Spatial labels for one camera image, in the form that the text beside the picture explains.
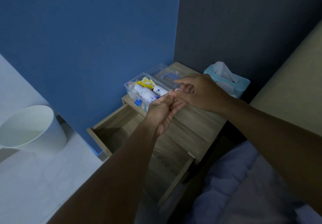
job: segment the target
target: white bottle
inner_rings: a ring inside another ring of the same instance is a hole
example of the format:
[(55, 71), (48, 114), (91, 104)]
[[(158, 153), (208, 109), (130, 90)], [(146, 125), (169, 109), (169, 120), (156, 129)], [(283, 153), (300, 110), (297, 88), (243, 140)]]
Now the white bottle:
[(142, 87), (140, 84), (135, 85), (134, 89), (139, 93), (139, 96), (145, 99), (149, 104), (159, 98), (159, 96), (150, 89), (147, 87)]
[(163, 96), (163, 95), (167, 94), (169, 91), (167, 89), (164, 89), (161, 86), (155, 86), (153, 88), (153, 92), (156, 93), (159, 96)]

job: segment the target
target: open drawer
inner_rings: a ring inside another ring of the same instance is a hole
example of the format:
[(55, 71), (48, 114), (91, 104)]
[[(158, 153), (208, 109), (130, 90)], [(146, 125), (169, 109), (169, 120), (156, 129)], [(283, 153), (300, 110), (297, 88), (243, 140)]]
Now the open drawer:
[[(131, 135), (144, 116), (144, 111), (139, 113), (131, 105), (124, 104), (87, 131), (110, 157)], [(172, 138), (166, 134), (161, 135), (153, 150), (144, 191), (162, 206), (193, 160), (193, 157)]]

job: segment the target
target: yellow package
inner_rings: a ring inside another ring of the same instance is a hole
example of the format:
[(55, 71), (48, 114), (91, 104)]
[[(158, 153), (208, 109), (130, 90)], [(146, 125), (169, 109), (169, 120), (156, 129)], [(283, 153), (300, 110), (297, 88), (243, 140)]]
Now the yellow package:
[(154, 81), (148, 79), (146, 76), (141, 81), (138, 81), (135, 84), (140, 84), (142, 87), (147, 87), (148, 89), (153, 89), (156, 86)]

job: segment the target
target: lid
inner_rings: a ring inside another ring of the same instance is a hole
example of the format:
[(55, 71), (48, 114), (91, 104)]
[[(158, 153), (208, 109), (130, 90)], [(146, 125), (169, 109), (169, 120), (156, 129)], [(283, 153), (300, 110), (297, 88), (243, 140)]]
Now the lid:
[(183, 77), (179, 71), (165, 64), (159, 64), (151, 68), (147, 73), (173, 90), (180, 87), (180, 84), (176, 84), (173, 81)]

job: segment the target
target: plastic storage box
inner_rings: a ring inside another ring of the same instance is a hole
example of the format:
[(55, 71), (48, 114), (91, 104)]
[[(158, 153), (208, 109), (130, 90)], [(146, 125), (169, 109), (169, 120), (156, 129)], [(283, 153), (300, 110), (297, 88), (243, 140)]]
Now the plastic storage box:
[(165, 64), (160, 64), (125, 83), (124, 86), (131, 99), (135, 101), (137, 106), (141, 106), (146, 112), (148, 110), (149, 103), (145, 99), (141, 98), (133, 89), (129, 88), (130, 82), (140, 81), (145, 76), (148, 79), (152, 79), (156, 85), (161, 86), (168, 91), (171, 89), (175, 90), (176, 88), (180, 87), (179, 84), (176, 84), (173, 81), (182, 77), (182, 75), (175, 69), (168, 67)]

